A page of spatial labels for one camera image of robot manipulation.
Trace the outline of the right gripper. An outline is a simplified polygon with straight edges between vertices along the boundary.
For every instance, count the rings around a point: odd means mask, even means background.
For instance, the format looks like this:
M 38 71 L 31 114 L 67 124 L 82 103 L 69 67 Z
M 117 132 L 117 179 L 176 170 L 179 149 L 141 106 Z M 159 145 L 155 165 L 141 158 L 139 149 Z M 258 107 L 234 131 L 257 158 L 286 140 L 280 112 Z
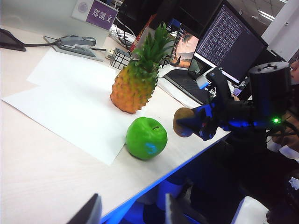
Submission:
M 203 129 L 203 121 L 196 113 L 204 111 L 212 114 L 211 134 Z M 213 99 L 211 104 L 201 105 L 192 109 L 178 109 L 176 111 L 176 134 L 180 137 L 189 137 L 196 134 L 202 140 L 209 140 L 215 136 L 217 128 L 224 131 L 244 133 L 254 130 L 253 102 L 234 101 L 232 99 L 222 103 L 219 99 Z

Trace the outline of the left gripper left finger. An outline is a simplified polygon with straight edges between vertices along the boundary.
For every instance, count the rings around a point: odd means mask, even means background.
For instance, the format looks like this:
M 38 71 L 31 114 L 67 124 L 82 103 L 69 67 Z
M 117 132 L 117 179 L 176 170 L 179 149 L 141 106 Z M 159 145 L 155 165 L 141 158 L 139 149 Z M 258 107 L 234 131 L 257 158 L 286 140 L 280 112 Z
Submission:
M 68 224 L 100 224 L 102 214 L 101 196 L 94 194 L 67 222 Z

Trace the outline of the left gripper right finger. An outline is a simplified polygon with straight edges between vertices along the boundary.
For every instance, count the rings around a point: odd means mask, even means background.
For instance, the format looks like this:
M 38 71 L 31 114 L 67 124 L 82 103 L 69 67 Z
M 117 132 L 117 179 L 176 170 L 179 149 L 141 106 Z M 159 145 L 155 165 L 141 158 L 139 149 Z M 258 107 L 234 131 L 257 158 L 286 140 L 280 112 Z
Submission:
M 165 195 L 165 223 L 166 224 L 207 224 L 203 216 L 192 218 L 183 213 L 177 201 L 169 193 Z

